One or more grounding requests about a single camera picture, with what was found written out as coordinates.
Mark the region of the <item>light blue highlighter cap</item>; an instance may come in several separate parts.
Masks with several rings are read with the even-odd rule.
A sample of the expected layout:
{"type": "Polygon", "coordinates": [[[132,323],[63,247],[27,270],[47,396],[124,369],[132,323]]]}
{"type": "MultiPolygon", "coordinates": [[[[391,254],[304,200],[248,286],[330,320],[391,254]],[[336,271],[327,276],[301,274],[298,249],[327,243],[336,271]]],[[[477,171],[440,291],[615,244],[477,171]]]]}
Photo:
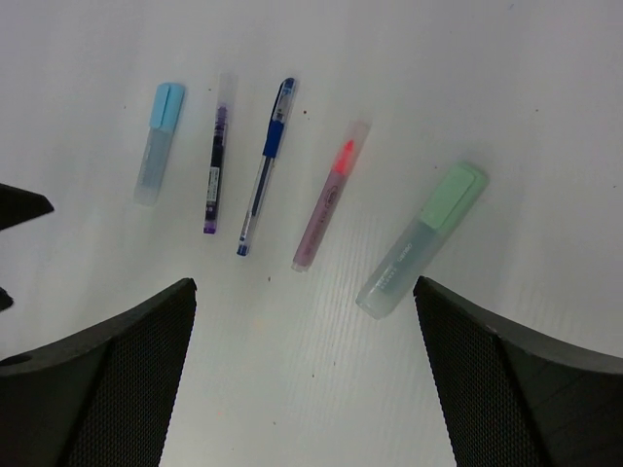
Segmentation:
{"type": "Polygon", "coordinates": [[[186,88],[178,83],[157,86],[149,120],[149,128],[175,132],[186,88]]]}

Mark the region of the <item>green highlighter pen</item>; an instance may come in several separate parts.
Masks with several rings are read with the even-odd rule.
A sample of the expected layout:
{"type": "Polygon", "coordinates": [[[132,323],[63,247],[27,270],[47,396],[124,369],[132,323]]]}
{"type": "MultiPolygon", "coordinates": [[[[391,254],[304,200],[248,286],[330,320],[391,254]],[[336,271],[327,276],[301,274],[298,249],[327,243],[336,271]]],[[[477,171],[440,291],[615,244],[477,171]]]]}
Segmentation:
{"type": "Polygon", "coordinates": [[[456,229],[440,235],[420,221],[420,214],[421,210],[356,296],[356,304],[375,319],[392,313],[404,296],[413,290],[423,270],[456,229]]]}

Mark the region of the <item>blue pen cap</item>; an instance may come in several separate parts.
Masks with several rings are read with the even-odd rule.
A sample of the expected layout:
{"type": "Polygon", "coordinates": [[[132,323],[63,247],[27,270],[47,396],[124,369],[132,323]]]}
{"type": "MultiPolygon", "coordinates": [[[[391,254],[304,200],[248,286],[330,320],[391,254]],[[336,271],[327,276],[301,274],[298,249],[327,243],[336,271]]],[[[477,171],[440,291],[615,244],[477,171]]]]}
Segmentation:
{"type": "Polygon", "coordinates": [[[294,77],[288,77],[280,84],[272,111],[273,122],[285,124],[292,107],[296,86],[297,80],[294,77]]]}

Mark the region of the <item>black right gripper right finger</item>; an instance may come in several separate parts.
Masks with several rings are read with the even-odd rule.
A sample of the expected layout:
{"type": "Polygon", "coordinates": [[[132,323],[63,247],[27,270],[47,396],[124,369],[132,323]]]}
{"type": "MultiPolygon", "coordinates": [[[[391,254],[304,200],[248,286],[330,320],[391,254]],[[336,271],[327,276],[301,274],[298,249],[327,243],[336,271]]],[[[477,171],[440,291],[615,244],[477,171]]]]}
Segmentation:
{"type": "Polygon", "coordinates": [[[621,358],[541,334],[424,276],[414,299],[457,465],[621,465],[621,358]]]}

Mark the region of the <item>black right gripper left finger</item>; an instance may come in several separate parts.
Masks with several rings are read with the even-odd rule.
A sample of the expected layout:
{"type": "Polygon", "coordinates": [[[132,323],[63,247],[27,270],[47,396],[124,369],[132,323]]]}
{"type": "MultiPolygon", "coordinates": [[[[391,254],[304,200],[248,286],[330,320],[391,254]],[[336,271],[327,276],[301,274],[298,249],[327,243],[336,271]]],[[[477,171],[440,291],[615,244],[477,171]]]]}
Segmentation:
{"type": "Polygon", "coordinates": [[[196,291],[183,278],[125,312],[3,359],[2,465],[159,465],[196,291]]]}

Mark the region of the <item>pink highlighter pen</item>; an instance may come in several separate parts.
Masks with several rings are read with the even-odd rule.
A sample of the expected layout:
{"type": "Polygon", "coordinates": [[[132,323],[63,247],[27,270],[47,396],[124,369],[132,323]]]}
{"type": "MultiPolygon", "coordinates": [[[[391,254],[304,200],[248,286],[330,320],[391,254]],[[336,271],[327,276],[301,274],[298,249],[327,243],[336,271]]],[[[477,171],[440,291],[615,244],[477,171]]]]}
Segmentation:
{"type": "Polygon", "coordinates": [[[293,257],[295,271],[307,271],[312,265],[347,184],[349,176],[333,170],[333,163],[293,257]]]}

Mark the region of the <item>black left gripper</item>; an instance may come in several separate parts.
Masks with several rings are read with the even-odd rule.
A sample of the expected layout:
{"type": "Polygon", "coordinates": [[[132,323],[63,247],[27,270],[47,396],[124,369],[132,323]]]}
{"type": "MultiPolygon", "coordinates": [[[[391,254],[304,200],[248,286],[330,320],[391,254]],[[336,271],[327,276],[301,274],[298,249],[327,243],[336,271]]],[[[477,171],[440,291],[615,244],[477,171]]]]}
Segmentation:
{"type": "MultiPolygon", "coordinates": [[[[55,211],[44,195],[1,183],[1,232],[55,211]]],[[[5,261],[1,255],[1,311],[12,307],[14,298],[2,284],[2,277],[17,269],[17,259],[5,261]]]]}

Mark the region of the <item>clear pen cap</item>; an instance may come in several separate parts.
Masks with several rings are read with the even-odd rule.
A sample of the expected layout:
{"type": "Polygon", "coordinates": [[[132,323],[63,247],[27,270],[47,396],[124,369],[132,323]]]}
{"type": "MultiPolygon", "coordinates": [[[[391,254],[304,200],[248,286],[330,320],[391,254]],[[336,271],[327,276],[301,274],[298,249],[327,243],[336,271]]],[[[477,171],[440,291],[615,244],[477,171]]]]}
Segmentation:
{"type": "Polygon", "coordinates": [[[217,108],[232,109],[238,87],[238,76],[221,73],[218,78],[217,108]]]}

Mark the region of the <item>blue gel pen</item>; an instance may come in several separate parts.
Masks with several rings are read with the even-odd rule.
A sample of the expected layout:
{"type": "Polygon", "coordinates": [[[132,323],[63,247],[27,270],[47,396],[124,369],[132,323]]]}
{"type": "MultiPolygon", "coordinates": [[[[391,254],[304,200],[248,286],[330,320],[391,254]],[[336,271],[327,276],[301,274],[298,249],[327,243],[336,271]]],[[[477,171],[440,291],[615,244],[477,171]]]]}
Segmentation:
{"type": "Polygon", "coordinates": [[[249,201],[247,211],[245,213],[244,222],[238,238],[237,254],[241,257],[246,257],[249,254],[252,239],[257,228],[262,204],[266,196],[266,190],[268,188],[272,171],[275,166],[275,159],[279,152],[287,121],[288,118],[285,124],[282,124],[279,122],[273,122],[270,118],[264,148],[262,151],[261,163],[258,168],[253,192],[249,201]]]}

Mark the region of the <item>blue highlighter pen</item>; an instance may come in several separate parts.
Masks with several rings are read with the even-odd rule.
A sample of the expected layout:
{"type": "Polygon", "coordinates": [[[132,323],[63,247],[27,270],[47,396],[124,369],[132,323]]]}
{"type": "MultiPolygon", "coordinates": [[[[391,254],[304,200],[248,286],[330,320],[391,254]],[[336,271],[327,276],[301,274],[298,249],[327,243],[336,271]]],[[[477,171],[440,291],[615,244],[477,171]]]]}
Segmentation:
{"type": "Polygon", "coordinates": [[[133,196],[135,202],[145,206],[151,206],[156,203],[163,183],[174,134],[175,132],[149,128],[134,188],[133,196]]]}

